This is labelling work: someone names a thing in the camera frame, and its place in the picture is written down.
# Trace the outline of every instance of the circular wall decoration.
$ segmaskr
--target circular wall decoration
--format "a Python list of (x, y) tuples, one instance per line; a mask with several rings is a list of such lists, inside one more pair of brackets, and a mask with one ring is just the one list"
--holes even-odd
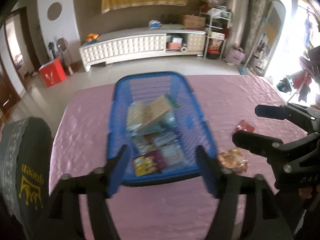
[(56, 20), (62, 11), (62, 5), (61, 3), (54, 2), (52, 5), (50, 5), (48, 12), (47, 12), (47, 17), (50, 21)]

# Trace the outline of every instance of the blue plastic basket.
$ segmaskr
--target blue plastic basket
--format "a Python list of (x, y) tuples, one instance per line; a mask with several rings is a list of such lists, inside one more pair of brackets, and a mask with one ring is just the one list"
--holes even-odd
[(128, 107), (135, 101), (150, 104), (165, 93), (169, 93), (180, 106), (174, 109), (174, 114), (186, 166), (181, 170), (136, 177), (130, 162), (123, 177), (124, 185), (155, 185), (199, 176), (195, 152), (198, 145), (203, 145), (210, 157), (217, 155), (211, 132), (186, 79), (175, 72), (158, 72), (126, 76), (116, 83), (109, 120), (107, 159), (115, 157), (124, 144), (129, 146), (132, 160), (140, 156), (126, 130)]

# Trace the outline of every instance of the red box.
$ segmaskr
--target red box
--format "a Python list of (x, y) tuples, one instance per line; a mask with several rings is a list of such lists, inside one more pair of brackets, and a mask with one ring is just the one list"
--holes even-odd
[(47, 87), (51, 87), (66, 79), (66, 73), (62, 68), (59, 58), (43, 65), (39, 68), (39, 73)]

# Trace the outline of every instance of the screw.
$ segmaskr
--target screw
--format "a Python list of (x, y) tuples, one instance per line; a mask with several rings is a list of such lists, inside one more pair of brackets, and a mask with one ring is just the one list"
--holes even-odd
[(274, 148), (278, 148), (278, 147), (280, 146), (280, 143), (274, 142), (274, 143), (272, 143), (272, 146), (273, 146)]
[(263, 176), (262, 176), (261, 174), (257, 174), (257, 175), (256, 175), (256, 179), (258, 179), (258, 180), (263, 180), (264, 178), (263, 178)]
[(104, 173), (104, 168), (96, 168), (93, 170), (94, 174), (102, 174)]
[(65, 173), (65, 174), (63, 174), (63, 175), (61, 176), (61, 179), (62, 179), (62, 180), (66, 180), (66, 179), (70, 179), (71, 177), (72, 177), (71, 174)]
[(292, 171), (292, 168), (289, 164), (286, 164), (285, 166), (283, 166), (283, 170), (286, 173), (290, 173)]
[(231, 173), (233, 173), (233, 171), (232, 171), (231, 169), (228, 169), (228, 168), (223, 168), (221, 171), (222, 171), (222, 173), (224, 173), (224, 174), (231, 174)]

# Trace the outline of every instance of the tile floor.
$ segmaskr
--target tile floor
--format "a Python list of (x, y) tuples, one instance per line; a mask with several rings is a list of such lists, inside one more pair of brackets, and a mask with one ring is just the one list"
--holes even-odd
[(77, 91), (116, 83), (130, 74), (156, 71), (177, 71), (183, 75), (239, 75), (236, 67), (230, 67), (224, 61), (195, 56), (138, 59), (107, 67), (94, 67), (87, 73), (77, 72), (68, 76), (65, 81), (50, 88), (37, 75), (18, 103), (10, 122), (28, 116), (41, 117), (48, 123), (54, 137), (68, 101)]

